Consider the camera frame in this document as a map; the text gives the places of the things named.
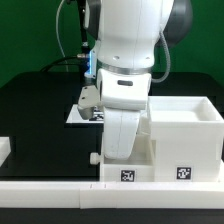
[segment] white box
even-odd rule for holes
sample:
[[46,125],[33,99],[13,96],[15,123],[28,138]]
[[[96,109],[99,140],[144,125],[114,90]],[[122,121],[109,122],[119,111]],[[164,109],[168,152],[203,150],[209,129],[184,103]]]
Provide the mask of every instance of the white box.
[[216,182],[224,120],[208,98],[150,97],[149,113],[155,181]]

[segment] green wall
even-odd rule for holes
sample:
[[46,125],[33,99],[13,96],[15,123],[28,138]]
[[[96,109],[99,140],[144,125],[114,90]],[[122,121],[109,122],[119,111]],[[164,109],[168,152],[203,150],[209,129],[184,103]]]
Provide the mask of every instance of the green wall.
[[[55,35],[60,1],[1,1],[0,87],[21,72],[38,71],[61,57]],[[192,5],[193,28],[171,50],[172,71],[207,73],[224,85],[224,1],[192,0]],[[80,52],[76,3],[64,6],[60,27],[66,55]],[[162,51],[157,52],[156,59],[154,70],[163,71]]]

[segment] black cable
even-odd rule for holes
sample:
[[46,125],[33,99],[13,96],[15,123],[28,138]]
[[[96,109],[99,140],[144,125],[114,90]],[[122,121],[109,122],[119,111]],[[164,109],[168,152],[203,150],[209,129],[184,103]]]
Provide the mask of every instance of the black cable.
[[49,71],[52,67],[54,67],[54,66],[56,66],[56,65],[59,65],[60,62],[67,61],[67,60],[72,60],[72,59],[78,59],[78,57],[77,57],[76,55],[75,55],[75,56],[69,56],[69,57],[63,57],[63,58],[61,58],[61,59],[58,59],[58,60],[52,62],[52,63],[49,64],[49,65],[44,66],[44,67],[40,70],[40,72],[47,72],[47,71]]

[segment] white bin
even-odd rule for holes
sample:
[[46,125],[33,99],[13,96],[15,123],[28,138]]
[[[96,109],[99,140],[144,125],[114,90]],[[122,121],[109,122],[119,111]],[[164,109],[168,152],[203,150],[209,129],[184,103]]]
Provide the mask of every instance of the white bin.
[[207,97],[150,97],[155,181],[218,179],[224,120]]

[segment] black table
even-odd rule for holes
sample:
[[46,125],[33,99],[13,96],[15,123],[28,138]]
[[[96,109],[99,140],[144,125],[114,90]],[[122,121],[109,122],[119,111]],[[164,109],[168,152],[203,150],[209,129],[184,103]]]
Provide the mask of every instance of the black table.
[[[89,154],[100,150],[102,125],[65,124],[78,102],[77,73],[23,73],[0,89],[0,136],[12,153],[0,180],[95,181],[99,167]],[[224,88],[200,73],[171,73],[152,84],[152,95],[208,96],[224,115]],[[224,223],[223,210],[0,209],[2,223]]]

